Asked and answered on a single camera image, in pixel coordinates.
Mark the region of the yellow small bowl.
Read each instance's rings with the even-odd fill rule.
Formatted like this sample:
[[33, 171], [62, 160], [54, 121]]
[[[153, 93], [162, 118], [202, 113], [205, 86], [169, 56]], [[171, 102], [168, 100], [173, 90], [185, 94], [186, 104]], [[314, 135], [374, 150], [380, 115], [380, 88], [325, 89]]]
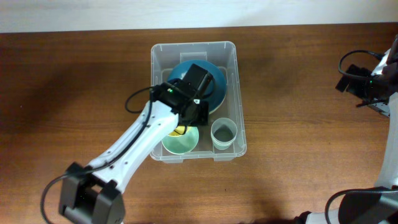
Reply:
[[191, 129], [190, 126], [177, 126], [171, 133], [168, 134], [168, 136], [171, 137], [183, 136], [184, 134], [187, 134], [190, 129]]

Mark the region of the dark blue bowl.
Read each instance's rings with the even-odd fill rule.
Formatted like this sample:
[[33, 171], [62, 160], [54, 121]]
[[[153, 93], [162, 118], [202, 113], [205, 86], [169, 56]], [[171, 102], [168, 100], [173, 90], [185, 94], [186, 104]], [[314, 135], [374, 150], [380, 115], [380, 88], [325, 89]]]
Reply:
[[209, 112], [212, 114], [221, 106], [226, 96], [227, 81], [224, 76], [225, 69], [223, 67], [217, 67], [206, 60], [187, 60], [178, 64], [171, 71], [170, 75], [167, 77], [167, 81], [175, 78], [182, 79], [192, 64], [204, 68], [213, 75], [215, 84], [211, 82], [205, 92], [206, 95], [211, 95], [208, 98], [204, 98], [204, 100], [209, 103]]

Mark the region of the grey plastic cup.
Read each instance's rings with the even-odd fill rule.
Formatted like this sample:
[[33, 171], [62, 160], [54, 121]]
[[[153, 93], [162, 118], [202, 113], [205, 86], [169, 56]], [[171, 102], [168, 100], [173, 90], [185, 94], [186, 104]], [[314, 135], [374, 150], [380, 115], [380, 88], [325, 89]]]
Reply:
[[211, 125], [211, 137], [220, 141], [229, 141], [236, 138], [238, 127], [236, 123], [229, 118], [219, 118]]

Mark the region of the mint green small bowl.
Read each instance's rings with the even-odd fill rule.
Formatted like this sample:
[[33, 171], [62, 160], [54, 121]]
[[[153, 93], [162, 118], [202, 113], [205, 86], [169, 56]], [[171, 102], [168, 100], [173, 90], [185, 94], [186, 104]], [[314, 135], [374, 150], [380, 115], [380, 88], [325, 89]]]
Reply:
[[166, 136], [162, 139], [163, 147], [172, 154], [182, 155], [191, 152], [198, 144], [199, 130], [191, 126], [187, 134], [178, 137]]

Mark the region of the cream plastic cup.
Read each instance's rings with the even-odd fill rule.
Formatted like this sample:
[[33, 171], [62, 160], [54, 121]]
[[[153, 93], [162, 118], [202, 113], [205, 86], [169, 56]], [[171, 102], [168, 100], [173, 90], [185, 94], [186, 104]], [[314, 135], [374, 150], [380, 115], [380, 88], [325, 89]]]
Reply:
[[235, 140], [236, 138], [232, 138], [229, 141], [220, 141], [217, 138], [212, 138], [212, 142], [215, 147], [230, 147]]

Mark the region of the mint green plastic cup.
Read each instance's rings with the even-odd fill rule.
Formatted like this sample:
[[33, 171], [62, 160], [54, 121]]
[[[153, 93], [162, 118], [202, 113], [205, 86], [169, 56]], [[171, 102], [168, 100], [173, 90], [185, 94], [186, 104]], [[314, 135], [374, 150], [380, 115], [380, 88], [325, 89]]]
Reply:
[[217, 149], [217, 150], [227, 150], [228, 148], [230, 148], [233, 145], [233, 143], [225, 143], [225, 142], [221, 142], [221, 143], [217, 143], [217, 142], [213, 142], [213, 146]]

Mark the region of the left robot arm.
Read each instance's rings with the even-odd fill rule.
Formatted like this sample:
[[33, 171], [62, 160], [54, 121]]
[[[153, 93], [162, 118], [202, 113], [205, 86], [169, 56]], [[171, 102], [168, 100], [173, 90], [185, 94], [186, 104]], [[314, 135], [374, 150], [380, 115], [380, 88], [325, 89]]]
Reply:
[[123, 193], [153, 148], [178, 126], [207, 124], [207, 88], [179, 79], [150, 86], [148, 102], [126, 132], [88, 165], [74, 162], [59, 178], [59, 214], [73, 223], [122, 223]]

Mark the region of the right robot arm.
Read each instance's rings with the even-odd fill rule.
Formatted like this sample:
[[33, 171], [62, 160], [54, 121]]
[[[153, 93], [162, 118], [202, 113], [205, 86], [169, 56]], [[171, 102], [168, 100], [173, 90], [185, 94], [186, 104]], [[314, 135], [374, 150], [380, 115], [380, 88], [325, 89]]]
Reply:
[[389, 117], [389, 134], [381, 171], [373, 187], [333, 194], [322, 213], [303, 212], [294, 223], [397, 223], [397, 42], [383, 54], [370, 52], [379, 63], [373, 70], [352, 64], [339, 69], [340, 92], [350, 92]]

